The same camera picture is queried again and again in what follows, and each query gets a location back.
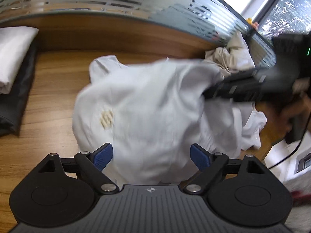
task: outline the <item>circular pad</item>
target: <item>circular pad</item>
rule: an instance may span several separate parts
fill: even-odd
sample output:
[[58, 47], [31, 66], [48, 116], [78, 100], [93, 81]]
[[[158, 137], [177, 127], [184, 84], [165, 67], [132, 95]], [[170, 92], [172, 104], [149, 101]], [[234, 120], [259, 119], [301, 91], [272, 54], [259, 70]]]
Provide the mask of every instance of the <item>circular pad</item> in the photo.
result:
[[245, 186], [235, 191], [235, 198], [247, 206], [257, 207], [269, 202], [271, 195], [262, 187]]
[[54, 172], [22, 181], [10, 195], [18, 222], [53, 228], [82, 218], [94, 203], [94, 191], [81, 180]]
[[274, 176], [247, 174], [210, 189], [208, 203], [219, 217], [247, 227], [284, 223], [292, 207], [288, 190]]

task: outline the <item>cable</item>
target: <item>cable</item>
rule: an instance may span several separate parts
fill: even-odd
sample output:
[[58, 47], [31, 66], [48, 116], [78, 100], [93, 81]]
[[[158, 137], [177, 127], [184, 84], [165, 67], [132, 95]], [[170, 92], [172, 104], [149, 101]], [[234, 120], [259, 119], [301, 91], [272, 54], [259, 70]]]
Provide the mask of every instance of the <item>cable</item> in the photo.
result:
[[299, 149], [299, 146], [300, 146], [301, 143], [302, 143], [302, 140], [304, 139], [304, 135], [305, 135], [306, 132], [307, 132], [310, 119], [311, 119], [311, 112], [310, 112], [310, 114], [309, 114], [306, 127], [304, 128], [304, 134], [302, 135], [302, 138], [301, 138], [299, 144], [297, 145], [297, 147], [296, 147], [288, 156], [286, 156], [284, 159], [282, 159], [280, 162], [278, 162], [278, 163], [276, 163], [275, 165], [269, 167], [269, 168], [268, 168], [269, 170], [272, 169], [272, 168], [274, 168], [274, 167], [276, 167], [276, 166], [278, 166], [279, 164], [281, 164], [282, 162], [284, 162], [285, 160], [287, 160], [289, 157], [291, 157], [295, 152], [297, 152], [297, 150]]

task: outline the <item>logo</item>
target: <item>logo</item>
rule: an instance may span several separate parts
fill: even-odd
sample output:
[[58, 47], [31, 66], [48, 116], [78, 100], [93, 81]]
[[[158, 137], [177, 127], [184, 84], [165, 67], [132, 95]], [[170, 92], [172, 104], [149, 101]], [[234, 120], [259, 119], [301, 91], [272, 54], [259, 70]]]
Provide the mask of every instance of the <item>logo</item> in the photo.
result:
[[156, 191], [156, 189], [153, 188], [153, 187], [148, 187], [146, 190], [147, 190], [149, 193], [152, 193], [152, 192]]

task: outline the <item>metal screw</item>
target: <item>metal screw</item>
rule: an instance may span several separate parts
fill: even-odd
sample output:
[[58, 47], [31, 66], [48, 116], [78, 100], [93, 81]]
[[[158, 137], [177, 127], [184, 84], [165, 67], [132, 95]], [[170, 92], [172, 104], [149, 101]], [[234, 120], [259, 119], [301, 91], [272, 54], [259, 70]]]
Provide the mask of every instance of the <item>metal screw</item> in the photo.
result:
[[191, 193], [196, 193], [201, 190], [201, 187], [199, 185], [192, 184], [192, 185], [188, 185], [186, 189]]
[[115, 184], [108, 183], [108, 184], [103, 184], [101, 186], [101, 189], [105, 192], [112, 192], [115, 189], [117, 189], [117, 186]]

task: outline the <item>red object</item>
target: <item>red object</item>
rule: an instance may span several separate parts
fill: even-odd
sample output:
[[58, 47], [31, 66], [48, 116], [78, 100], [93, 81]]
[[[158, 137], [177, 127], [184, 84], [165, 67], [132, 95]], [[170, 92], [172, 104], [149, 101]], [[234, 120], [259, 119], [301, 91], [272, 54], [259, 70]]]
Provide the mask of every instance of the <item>red object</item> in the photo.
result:
[[303, 194], [302, 191], [292, 191], [290, 192], [293, 197], [293, 206], [300, 206], [302, 204], [311, 204], [311, 194]]

